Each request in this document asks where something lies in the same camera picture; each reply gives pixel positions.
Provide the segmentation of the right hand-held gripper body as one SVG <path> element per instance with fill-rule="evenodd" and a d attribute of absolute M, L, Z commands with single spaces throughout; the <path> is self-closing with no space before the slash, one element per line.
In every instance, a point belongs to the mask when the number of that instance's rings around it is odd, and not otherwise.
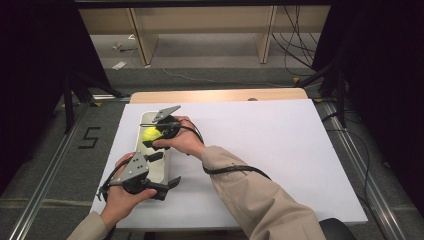
<path fill-rule="evenodd" d="M 153 118 L 152 123 L 156 129 L 162 134 L 164 139 L 174 138 L 180 128 L 179 121 L 173 116 L 173 113 L 180 109 L 180 105 L 161 109 Z"/>

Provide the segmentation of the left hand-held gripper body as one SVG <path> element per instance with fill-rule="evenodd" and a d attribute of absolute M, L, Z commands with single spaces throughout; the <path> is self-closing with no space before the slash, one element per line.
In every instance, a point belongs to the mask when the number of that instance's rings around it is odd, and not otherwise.
<path fill-rule="evenodd" d="M 138 194 L 146 189 L 155 189 L 153 199 L 163 201 L 170 188 L 167 184 L 155 183 L 148 178 L 149 167 L 145 156 L 136 152 L 118 165 L 110 175 L 111 186 L 122 186 L 130 194 Z"/>

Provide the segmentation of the yellow tennis ball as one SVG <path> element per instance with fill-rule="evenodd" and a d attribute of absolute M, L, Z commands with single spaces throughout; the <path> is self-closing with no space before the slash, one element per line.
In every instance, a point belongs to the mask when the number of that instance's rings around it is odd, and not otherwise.
<path fill-rule="evenodd" d="M 163 136 L 156 127 L 147 127 L 142 133 L 142 141 L 155 141 Z"/>

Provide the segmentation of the white plastic bin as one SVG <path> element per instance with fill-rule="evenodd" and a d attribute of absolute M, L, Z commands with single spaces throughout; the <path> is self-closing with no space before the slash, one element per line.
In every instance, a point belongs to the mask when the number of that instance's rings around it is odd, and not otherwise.
<path fill-rule="evenodd" d="M 141 123 L 152 123 L 153 118 L 156 116 L 157 112 L 145 112 L 141 115 Z M 155 183 L 167 184 L 169 181 L 169 167 L 170 167 L 170 151 L 165 149 L 154 150 L 152 148 L 146 148 L 142 144 L 142 133 L 146 127 L 140 127 L 138 130 L 138 136 L 136 141 L 137 152 L 141 152 L 143 155 L 150 155 L 155 152 L 163 152 L 164 157 L 161 160 L 155 162 L 147 162 L 149 167 L 148 178 Z"/>

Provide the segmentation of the person's right hand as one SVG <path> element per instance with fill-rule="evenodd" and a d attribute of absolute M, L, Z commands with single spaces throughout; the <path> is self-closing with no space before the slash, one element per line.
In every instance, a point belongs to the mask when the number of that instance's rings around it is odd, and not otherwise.
<path fill-rule="evenodd" d="M 172 147 L 181 153 L 201 158 L 201 153 L 205 149 L 204 143 L 196 135 L 195 125 L 187 116 L 176 116 L 182 125 L 178 134 L 172 139 L 158 139 L 153 142 L 155 147 Z"/>

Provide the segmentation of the person's left hand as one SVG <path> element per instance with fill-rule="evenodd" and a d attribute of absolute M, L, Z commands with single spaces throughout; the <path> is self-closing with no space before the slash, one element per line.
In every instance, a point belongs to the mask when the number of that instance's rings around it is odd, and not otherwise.
<path fill-rule="evenodd" d="M 106 225 L 106 229 L 111 231 L 119 221 L 131 213 L 136 205 L 150 199 L 156 193 L 155 189 L 146 189 L 133 195 L 126 192 L 122 186 L 111 186 L 108 191 L 106 205 L 100 213 L 100 218 Z"/>

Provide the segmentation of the light wooden shelf unit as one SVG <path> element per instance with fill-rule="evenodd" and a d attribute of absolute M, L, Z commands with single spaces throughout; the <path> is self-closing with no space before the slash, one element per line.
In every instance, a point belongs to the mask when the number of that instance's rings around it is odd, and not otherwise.
<path fill-rule="evenodd" d="M 297 23 L 301 33 L 320 33 L 328 6 L 246 6 L 82 9 L 91 35 L 132 34 L 141 63 L 151 63 L 161 34 L 253 33 L 259 62 L 267 61 L 271 35 L 289 32 Z"/>

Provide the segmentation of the black tripod stand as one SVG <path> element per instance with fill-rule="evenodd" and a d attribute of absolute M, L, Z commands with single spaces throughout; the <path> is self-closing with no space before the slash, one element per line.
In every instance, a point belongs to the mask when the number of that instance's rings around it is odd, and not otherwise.
<path fill-rule="evenodd" d="M 72 71 L 63 80 L 63 98 L 66 113 L 66 129 L 65 133 L 69 133 L 74 126 L 74 110 L 73 96 L 82 103 L 88 103 L 93 99 L 93 94 L 89 91 L 89 87 L 94 86 L 116 98 L 129 97 L 129 94 L 124 94 L 113 89 L 110 85 L 101 81 L 95 80 L 82 72 Z"/>
<path fill-rule="evenodd" d="M 330 97 L 336 92 L 336 112 L 335 116 L 343 128 L 346 127 L 344 115 L 344 95 L 345 95 L 345 76 L 337 64 L 329 64 L 305 80 L 300 80 L 295 84 L 296 88 L 304 88 L 318 79 L 323 81 L 318 90 L 321 97 Z"/>

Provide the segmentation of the white board sheet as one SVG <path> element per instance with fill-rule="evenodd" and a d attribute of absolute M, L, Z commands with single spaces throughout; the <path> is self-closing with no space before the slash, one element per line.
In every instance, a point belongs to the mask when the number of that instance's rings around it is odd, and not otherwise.
<path fill-rule="evenodd" d="M 221 146 L 265 172 L 318 219 L 347 224 L 367 217 L 314 104 L 309 99 L 179 103 L 206 145 Z M 199 160 L 170 152 L 169 176 L 179 178 L 165 200 L 147 200 L 117 225 L 120 230 L 235 229 Z"/>

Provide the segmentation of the dark curtain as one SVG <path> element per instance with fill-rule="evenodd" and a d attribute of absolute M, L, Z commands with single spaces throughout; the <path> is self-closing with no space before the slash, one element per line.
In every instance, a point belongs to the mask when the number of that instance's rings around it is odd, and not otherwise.
<path fill-rule="evenodd" d="M 313 69 L 342 41 L 358 113 L 401 186 L 424 215 L 424 0 L 330 0 Z"/>
<path fill-rule="evenodd" d="M 74 0 L 0 0 L 0 195 L 81 75 L 109 84 Z"/>

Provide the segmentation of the black chair seat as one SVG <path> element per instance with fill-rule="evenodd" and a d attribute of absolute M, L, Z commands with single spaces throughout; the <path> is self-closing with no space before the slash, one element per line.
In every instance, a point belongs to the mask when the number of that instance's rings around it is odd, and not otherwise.
<path fill-rule="evenodd" d="M 319 222 L 326 240 L 357 240 L 349 228 L 336 218 L 329 218 Z"/>

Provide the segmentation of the aluminium floor rail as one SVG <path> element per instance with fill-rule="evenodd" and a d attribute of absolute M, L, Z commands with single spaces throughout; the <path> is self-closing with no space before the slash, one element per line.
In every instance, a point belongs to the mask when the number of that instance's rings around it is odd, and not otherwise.
<path fill-rule="evenodd" d="M 74 107 L 66 130 L 58 108 L 30 160 L 0 196 L 0 240 L 64 240 L 88 215 L 127 98 Z"/>
<path fill-rule="evenodd" d="M 398 219 L 384 198 L 374 177 L 371 175 L 371 158 L 368 147 L 364 140 L 347 127 L 343 128 L 335 116 L 336 106 L 332 103 L 324 103 L 323 109 L 326 115 L 323 122 L 330 121 L 330 132 L 337 134 L 349 159 L 363 184 L 360 200 L 367 205 L 369 212 L 377 223 L 385 240 L 406 240 L 406 234 L 402 230 Z"/>

